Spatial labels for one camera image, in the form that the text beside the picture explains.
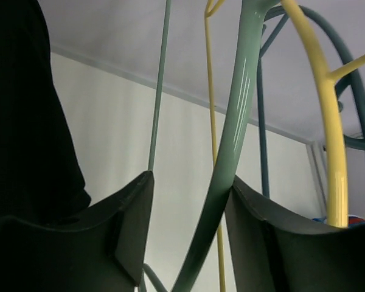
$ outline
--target gray ceiling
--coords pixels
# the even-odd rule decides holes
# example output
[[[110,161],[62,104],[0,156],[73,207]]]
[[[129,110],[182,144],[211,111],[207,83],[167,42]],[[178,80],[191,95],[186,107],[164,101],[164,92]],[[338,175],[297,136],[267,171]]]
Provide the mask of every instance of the gray ceiling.
[[[207,0],[172,1],[164,86],[206,101],[203,12]],[[299,0],[325,17],[353,56],[365,53],[365,0]],[[165,0],[40,0],[52,44],[61,50],[155,81]],[[211,18],[217,105],[227,107],[241,0],[226,0]],[[264,39],[279,18],[267,22]],[[332,68],[340,65],[328,39],[317,30]],[[288,21],[263,58],[266,123],[309,141],[322,139],[319,103],[307,56]],[[361,69],[365,84],[365,66]],[[342,121],[359,132],[350,91],[342,97]],[[257,118],[254,100],[252,118]]]

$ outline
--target ceiling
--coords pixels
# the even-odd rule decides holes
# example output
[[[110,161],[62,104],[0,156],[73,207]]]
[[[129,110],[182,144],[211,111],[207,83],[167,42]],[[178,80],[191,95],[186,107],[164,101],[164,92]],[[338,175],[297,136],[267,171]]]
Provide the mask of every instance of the ceiling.
[[[165,0],[39,0],[52,44],[122,72],[156,81]],[[203,13],[207,0],[172,1],[164,87],[207,101]],[[365,0],[299,0],[326,18],[354,57],[365,54]],[[241,0],[226,0],[211,17],[213,72],[217,106],[227,107],[237,45]],[[279,18],[272,19],[263,39]],[[316,30],[328,62],[339,58]],[[365,84],[365,66],[361,68]],[[321,140],[322,120],[307,56],[290,21],[263,58],[266,123],[300,140]],[[348,134],[360,131],[350,90],[341,98]],[[257,120],[254,99],[252,118]]]

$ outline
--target ceiling edge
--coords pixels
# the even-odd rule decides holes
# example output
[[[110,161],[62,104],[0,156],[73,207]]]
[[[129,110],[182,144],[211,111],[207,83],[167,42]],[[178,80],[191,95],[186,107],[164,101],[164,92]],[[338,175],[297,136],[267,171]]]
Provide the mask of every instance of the ceiling edge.
[[[110,74],[116,75],[120,78],[124,78],[124,79],[127,79],[129,81],[132,81],[132,82],[135,82],[135,83],[138,83],[138,84],[141,84],[141,85],[156,89],[156,86],[157,86],[156,81],[148,80],[146,78],[134,75],[132,73],[125,72],[125,71],[119,69],[117,66],[113,66],[111,64],[108,64],[107,62],[98,61],[94,58],[91,58],[91,57],[86,56],[84,54],[74,52],[73,50],[65,48],[63,46],[52,43],[51,44],[51,51],[53,53],[57,54],[57,55],[61,55],[62,57],[66,57],[68,59],[83,63],[83,64],[88,65],[90,67],[94,67],[96,69],[100,69],[102,71],[105,71],[105,72],[108,72]],[[202,99],[191,96],[191,95],[186,94],[182,91],[170,88],[170,87],[165,86],[165,85],[163,86],[162,91],[166,94],[170,94],[171,96],[175,96],[175,97],[177,97],[179,99],[183,99],[187,102],[192,102],[196,105],[200,105],[200,106],[203,106],[205,108],[209,108],[209,102],[205,102]],[[217,106],[215,110],[218,113],[226,114],[226,109],[224,109],[222,107]],[[251,125],[258,126],[258,121],[255,120],[255,119],[249,119],[249,123]],[[270,126],[270,125],[266,125],[265,128],[268,131],[272,132],[272,133],[284,136],[286,138],[298,141],[298,142],[303,143],[303,144],[312,144],[313,143],[313,141],[311,141],[311,140],[305,139],[303,137],[297,136],[295,134],[286,132],[284,130],[278,129],[278,128]]]

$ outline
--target yellow pole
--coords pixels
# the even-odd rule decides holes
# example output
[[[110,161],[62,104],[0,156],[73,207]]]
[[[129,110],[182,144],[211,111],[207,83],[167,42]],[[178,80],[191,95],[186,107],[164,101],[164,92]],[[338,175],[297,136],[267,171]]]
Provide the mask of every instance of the yellow pole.
[[[327,223],[339,228],[348,225],[346,153],[335,82],[365,64],[365,55],[330,72],[319,41],[295,0],[282,0],[307,52],[313,71],[325,129],[328,157]]]
[[[208,73],[208,91],[209,91],[209,109],[211,122],[211,142],[212,142],[212,162],[215,166],[217,160],[217,129],[215,123],[215,100],[214,100],[214,84],[212,79],[212,60],[211,60],[211,40],[209,33],[209,17],[213,15],[224,0],[219,0],[212,9],[213,0],[208,0],[206,11],[204,13],[204,27],[206,31],[206,48],[207,48],[207,73]],[[224,248],[223,248],[223,231],[221,223],[217,231],[218,246],[218,269],[219,269],[219,287],[220,292],[226,292],[226,278],[224,275]]]

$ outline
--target black cloth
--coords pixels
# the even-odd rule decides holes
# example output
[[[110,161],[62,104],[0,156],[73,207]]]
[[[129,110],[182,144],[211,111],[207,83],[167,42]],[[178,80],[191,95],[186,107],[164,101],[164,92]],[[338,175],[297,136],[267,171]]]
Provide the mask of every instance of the black cloth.
[[[0,216],[50,223],[90,204],[37,0],[0,0]]]

